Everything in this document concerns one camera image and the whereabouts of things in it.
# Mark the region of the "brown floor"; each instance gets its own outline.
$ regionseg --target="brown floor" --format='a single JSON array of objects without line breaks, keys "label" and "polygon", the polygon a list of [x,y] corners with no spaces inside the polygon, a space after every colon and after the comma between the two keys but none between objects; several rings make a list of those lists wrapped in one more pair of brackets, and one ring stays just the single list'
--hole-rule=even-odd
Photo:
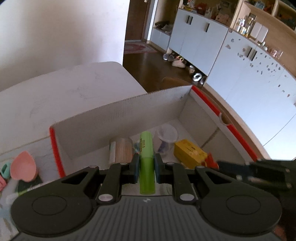
[{"label": "brown floor", "polygon": [[171,62],[163,60],[163,53],[135,53],[123,56],[123,67],[147,91],[159,90],[164,77],[175,77],[191,83],[186,68],[173,67]]}]

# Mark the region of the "green tube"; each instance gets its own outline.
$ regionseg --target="green tube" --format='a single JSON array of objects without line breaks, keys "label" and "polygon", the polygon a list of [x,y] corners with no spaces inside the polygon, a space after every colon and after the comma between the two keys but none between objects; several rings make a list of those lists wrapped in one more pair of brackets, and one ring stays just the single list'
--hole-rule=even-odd
[{"label": "green tube", "polygon": [[148,131],[140,134],[140,194],[155,193],[154,156],[152,135]]}]

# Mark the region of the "brown door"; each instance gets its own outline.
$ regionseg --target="brown door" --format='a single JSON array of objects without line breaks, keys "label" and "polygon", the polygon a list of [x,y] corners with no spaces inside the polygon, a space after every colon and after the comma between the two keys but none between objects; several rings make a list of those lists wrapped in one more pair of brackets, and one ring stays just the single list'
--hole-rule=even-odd
[{"label": "brown door", "polygon": [[147,6],[148,2],[144,2],[144,0],[130,0],[126,24],[126,40],[142,39],[143,29],[146,25]]}]

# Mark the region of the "yellow box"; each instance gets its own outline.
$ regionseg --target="yellow box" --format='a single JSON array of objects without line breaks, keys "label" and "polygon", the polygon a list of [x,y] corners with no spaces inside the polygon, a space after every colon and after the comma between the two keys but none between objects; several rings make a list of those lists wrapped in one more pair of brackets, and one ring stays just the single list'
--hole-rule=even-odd
[{"label": "yellow box", "polygon": [[193,144],[187,139],[175,143],[174,156],[183,162],[188,168],[194,169],[200,166],[207,157],[199,146]]}]

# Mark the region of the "red rug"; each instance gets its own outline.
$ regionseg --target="red rug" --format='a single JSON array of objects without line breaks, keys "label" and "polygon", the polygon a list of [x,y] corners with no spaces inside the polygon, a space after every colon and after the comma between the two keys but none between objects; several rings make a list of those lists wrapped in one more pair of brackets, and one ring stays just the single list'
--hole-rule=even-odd
[{"label": "red rug", "polygon": [[143,42],[126,42],[123,54],[129,53],[157,53],[157,51]]}]

